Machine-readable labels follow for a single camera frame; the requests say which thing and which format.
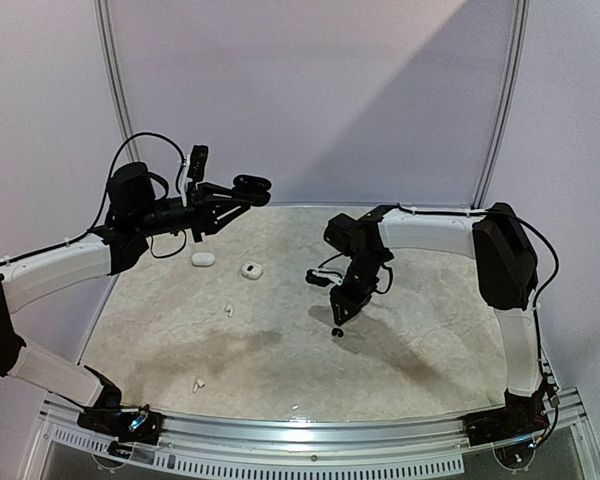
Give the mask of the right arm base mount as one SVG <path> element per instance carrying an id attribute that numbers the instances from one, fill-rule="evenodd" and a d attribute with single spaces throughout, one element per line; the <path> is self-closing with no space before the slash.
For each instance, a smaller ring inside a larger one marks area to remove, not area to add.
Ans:
<path id="1" fill-rule="evenodd" d="M 504 392 L 505 404 L 460 417 L 471 446 L 525 436 L 549 426 L 540 392 L 530 397 Z"/>

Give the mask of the white oval charging case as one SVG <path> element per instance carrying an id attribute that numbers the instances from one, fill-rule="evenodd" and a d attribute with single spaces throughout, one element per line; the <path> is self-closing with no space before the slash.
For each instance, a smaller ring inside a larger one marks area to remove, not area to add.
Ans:
<path id="1" fill-rule="evenodd" d="M 211 267 L 216 263 L 216 257 L 213 253 L 196 252 L 191 256 L 191 265 L 194 267 Z"/>

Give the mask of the black charging case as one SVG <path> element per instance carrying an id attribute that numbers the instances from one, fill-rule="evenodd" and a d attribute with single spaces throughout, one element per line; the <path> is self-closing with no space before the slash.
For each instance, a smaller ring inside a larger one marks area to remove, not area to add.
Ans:
<path id="1" fill-rule="evenodd" d="M 232 192 L 236 198 L 249 201 L 256 207 L 262 207 L 271 200 L 271 188 L 272 183 L 267 178 L 240 174 L 233 179 Z"/>

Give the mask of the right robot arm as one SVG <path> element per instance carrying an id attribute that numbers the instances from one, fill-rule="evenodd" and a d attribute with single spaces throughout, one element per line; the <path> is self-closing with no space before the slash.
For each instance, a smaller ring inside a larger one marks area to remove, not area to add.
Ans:
<path id="1" fill-rule="evenodd" d="M 538 257 L 529 226 L 506 203 L 484 210 L 422 210 L 400 204 L 379 205 L 358 219 L 340 213 L 323 233 L 340 257 L 349 259 L 345 273 L 323 266 L 306 280 L 328 288 L 335 327 L 342 327 L 382 294 L 378 274 L 389 268 L 394 253 L 416 249 L 455 254 L 475 261 L 478 288 L 499 323 L 507 365 L 505 404 L 497 427 L 517 436 L 536 417 L 543 385 L 537 322 Z"/>

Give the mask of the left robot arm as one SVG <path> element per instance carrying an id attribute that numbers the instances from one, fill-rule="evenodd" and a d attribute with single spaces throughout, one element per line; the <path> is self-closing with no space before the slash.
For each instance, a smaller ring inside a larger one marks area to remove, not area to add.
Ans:
<path id="1" fill-rule="evenodd" d="M 266 205 L 271 183 L 238 175 L 230 187 L 203 179 L 200 166 L 188 169 L 185 191 L 158 196 L 165 180 L 142 162 L 117 169 L 106 185 L 109 208 L 103 224 L 78 240 L 40 253 L 0 261 L 0 377 L 12 377 L 88 410 L 108 434 L 128 426 L 121 393 L 97 372 L 80 367 L 19 335 L 12 316 L 24 308 L 84 282 L 132 269 L 150 249 L 151 239 L 184 233 L 200 242 L 218 233 L 252 207 Z"/>

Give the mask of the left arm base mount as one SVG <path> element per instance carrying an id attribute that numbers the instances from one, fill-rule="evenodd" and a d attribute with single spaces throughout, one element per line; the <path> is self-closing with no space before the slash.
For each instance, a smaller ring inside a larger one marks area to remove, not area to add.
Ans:
<path id="1" fill-rule="evenodd" d="M 85 408 L 77 425 L 96 433 L 115 437 L 121 443 L 157 445 L 166 416 L 149 405 L 117 408 Z"/>

